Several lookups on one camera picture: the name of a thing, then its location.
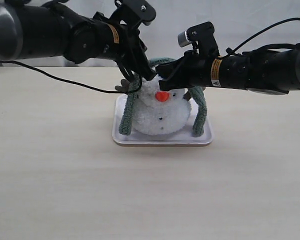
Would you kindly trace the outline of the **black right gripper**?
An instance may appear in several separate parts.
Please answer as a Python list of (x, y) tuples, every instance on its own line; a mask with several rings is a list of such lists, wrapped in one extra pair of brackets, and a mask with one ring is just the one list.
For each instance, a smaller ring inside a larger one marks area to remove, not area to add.
[[(183, 74), (175, 74), (169, 77), (175, 69), (184, 61)], [(170, 57), (159, 58), (155, 64), (155, 71), (161, 78), (159, 88), (162, 91), (174, 89), (186, 89), (192, 87), (213, 87), (211, 80), (211, 68), (214, 57), (201, 59), (194, 50), (187, 50), (179, 59)]]

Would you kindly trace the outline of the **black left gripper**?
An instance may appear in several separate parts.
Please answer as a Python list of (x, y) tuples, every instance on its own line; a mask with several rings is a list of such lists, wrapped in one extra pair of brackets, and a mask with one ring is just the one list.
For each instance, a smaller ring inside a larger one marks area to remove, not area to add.
[(126, 24), (113, 23), (118, 32), (119, 50), (115, 62), (124, 78), (134, 82), (134, 74), (138, 74), (146, 81), (151, 81), (156, 75), (155, 59), (147, 59), (148, 49), (140, 39), (138, 28), (129, 28)]

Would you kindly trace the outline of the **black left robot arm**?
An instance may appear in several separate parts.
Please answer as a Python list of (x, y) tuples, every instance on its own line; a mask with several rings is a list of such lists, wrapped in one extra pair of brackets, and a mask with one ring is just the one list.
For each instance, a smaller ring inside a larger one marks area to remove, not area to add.
[(0, 2), (0, 62), (62, 56), (81, 64), (89, 59), (114, 61), (125, 78), (150, 81), (155, 71), (140, 39), (140, 25), (150, 25), (155, 9), (145, 0), (117, 0), (110, 17), (83, 16), (64, 0), (40, 6), (28, 0)]

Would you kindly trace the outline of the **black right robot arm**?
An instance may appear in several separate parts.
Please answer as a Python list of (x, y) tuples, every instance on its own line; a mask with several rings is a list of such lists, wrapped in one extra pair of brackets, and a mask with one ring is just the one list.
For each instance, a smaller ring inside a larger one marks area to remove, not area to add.
[(268, 44), (227, 57), (202, 59), (189, 51), (155, 68), (163, 91), (192, 87), (287, 95), (300, 91), (300, 43)]

